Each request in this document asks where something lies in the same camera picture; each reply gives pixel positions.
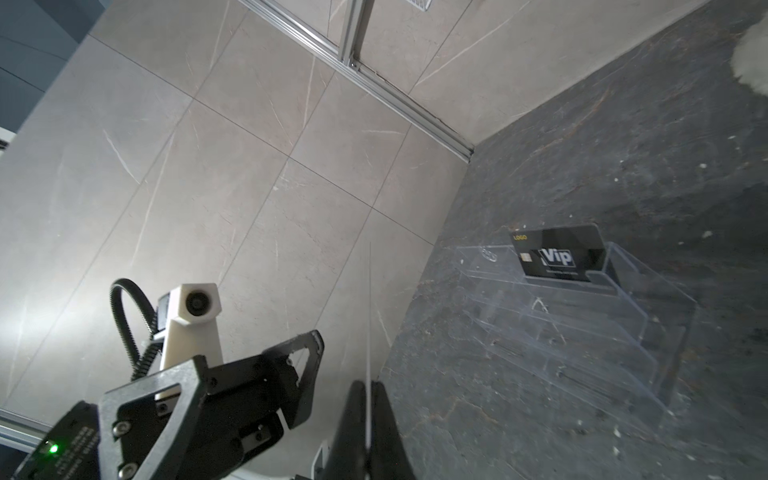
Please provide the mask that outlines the clear acrylic organizer tray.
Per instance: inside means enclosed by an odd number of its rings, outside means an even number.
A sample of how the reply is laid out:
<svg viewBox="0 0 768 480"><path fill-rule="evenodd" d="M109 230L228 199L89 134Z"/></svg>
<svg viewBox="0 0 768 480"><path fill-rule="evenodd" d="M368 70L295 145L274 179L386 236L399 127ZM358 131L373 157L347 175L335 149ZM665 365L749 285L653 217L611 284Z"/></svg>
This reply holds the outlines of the clear acrylic organizer tray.
<svg viewBox="0 0 768 480"><path fill-rule="evenodd" d="M672 417L699 306L629 252L608 244L583 282L525 275L512 246L458 247L453 264L462 314L489 353L638 430Z"/></svg>

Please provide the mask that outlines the black VIP credit card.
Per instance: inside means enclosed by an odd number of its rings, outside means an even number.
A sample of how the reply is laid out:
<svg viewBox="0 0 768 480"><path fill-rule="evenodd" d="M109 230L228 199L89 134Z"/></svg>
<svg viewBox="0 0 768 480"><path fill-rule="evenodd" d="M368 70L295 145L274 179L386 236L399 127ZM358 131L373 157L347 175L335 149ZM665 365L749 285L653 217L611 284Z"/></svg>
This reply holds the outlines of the black VIP credit card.
<svg viewBox="0 0 768 480"><path fill-rule="evenodd" d="M601 270L607 248L594 223L522 230L510 234L524 274L532 278L589 282Z"/></svg>

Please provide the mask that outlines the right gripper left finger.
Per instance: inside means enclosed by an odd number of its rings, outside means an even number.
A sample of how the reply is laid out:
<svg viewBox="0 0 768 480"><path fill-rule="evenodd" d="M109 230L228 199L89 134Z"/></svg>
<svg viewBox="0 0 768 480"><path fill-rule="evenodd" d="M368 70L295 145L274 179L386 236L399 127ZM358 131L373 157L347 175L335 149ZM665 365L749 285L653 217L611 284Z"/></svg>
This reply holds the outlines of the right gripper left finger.
<svg viewBox="0 0 768 480"><path fill-rule="evenodd" d="M367 477L367 420L366 384L356 380L349 389L321 479L363 480Z"/></svg>

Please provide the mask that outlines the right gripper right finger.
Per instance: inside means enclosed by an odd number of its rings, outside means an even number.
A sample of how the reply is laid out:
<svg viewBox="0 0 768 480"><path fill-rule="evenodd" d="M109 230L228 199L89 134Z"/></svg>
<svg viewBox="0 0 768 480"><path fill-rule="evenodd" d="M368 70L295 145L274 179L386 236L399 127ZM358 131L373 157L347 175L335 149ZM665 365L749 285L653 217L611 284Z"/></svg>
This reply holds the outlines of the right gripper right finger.
<svg viewBox="0 0 768 480"><path fill-rule="evenodd" d="M371 445L368 473L373 480L415 480L382 382L371 385Z"/></svg>

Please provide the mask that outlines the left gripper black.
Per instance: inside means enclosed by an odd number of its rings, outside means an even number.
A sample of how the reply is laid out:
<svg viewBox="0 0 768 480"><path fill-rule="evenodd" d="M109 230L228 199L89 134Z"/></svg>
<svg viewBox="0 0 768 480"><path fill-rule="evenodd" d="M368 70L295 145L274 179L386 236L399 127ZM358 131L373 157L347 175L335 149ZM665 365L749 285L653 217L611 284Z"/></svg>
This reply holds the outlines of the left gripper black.
<svg viewBox="0 0 768 480"><path fill-rule="evenodd" d="M318 330L217 367L197 355L104 394L103 479L222 479L311 416Z"/></svg>

